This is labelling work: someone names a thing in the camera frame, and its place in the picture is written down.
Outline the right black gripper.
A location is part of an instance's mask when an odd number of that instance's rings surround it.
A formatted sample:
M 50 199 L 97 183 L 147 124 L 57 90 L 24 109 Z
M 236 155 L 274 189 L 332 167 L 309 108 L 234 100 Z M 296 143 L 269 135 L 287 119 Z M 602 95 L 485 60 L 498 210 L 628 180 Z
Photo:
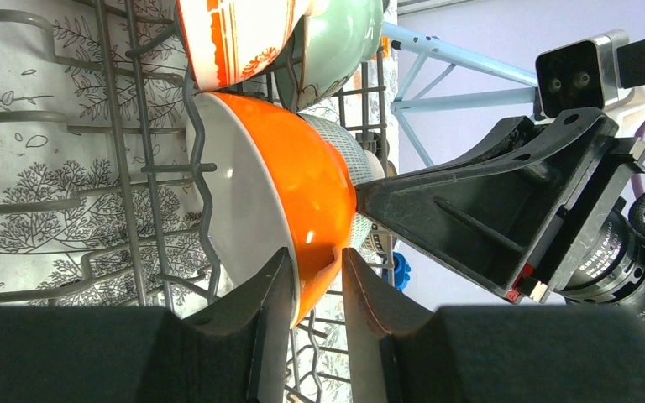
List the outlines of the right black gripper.
M 645 171 L 645 143 L 614 140 L 617 129 L 593 107 L 545 124 L 503 118 L 456 160 L 358 185 L 357 210 L 506 297 L 567 209 L 528 275 L 570 305 L 621 306 L 645 322 L 645 191 L 631 205 L 620 195 Z

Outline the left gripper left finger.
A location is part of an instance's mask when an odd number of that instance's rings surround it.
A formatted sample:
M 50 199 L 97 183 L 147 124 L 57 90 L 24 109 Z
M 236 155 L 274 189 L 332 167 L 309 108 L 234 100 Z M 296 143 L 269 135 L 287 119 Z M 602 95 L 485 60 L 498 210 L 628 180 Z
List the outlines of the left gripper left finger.
M 0 402 L 279 402 L 293 268 L 181 319 L 162 307 L 0 307 Z

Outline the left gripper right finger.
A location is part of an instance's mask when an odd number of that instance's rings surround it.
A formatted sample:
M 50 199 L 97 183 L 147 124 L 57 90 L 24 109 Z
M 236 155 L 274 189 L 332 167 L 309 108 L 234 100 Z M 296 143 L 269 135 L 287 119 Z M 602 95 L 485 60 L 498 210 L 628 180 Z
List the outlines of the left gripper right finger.
M 645 402 L 645 324 L 618 307 L 429 311 L 342 252 L 356 402 Z

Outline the orange bowl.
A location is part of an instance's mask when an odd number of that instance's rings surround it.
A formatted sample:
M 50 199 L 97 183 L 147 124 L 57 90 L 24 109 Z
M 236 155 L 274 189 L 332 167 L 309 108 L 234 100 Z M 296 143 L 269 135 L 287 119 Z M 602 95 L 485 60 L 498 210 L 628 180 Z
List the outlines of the orange bowl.
M 212 246 L 235 285 L 280 248 L 293 267 L 291 324 L 337 276 L 350 245 L 356 196 L 342 155 L 303 118 L 252 97 L 193 99 L 205 129 L 203 178 L 212 195 Z

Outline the grey wire dish rack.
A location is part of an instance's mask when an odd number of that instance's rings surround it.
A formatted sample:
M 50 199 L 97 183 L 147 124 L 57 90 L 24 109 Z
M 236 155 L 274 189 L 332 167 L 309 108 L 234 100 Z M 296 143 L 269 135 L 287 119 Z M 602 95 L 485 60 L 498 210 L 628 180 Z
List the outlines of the grey wire dish rack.
M 0 307 L 185 319 L 240 286 L 210 239 L 216 166 L 193 102 L 207 92 L 176 2 L 0 1 Z M 274 61 L 208 92 L 284 108 Z M 342 252 L 322 298 L 290 318 L 281 401 L 354 400 L 348 349 L 326 343 L 346 331 Z

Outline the black patterned bowl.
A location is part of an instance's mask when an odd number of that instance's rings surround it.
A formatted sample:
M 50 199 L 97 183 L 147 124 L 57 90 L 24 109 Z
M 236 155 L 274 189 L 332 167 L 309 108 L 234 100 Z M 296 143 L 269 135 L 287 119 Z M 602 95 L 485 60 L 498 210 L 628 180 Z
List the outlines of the black patterned bowl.
M 368 233 L 363 246 L 380 257 L 385 257 L 390 250 L 394 250 L 396 243 L 396 236 L 391 234 L 385 228 L 379 227 L 376 223 L 372 223 L 370 232 Z

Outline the green dotted white bowl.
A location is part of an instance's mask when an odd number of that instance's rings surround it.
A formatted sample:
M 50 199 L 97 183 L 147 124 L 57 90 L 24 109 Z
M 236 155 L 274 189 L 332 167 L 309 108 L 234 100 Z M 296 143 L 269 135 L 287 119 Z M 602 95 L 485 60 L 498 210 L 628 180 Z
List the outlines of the green dotted white bowl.
M 355 136 L 348 130 L 335 122 L 308 113 L 299 113 L 298 116 L 309 123 L 342 155 L 353 186 L 383 177 L 379 160 L 371 152 L 363 150 Z M 356 249 L 362 248 L 381 253 L 379 235 L 372 233 L 375 229 L 376 226 L 368 218 L 355 214 L 350 245 Z

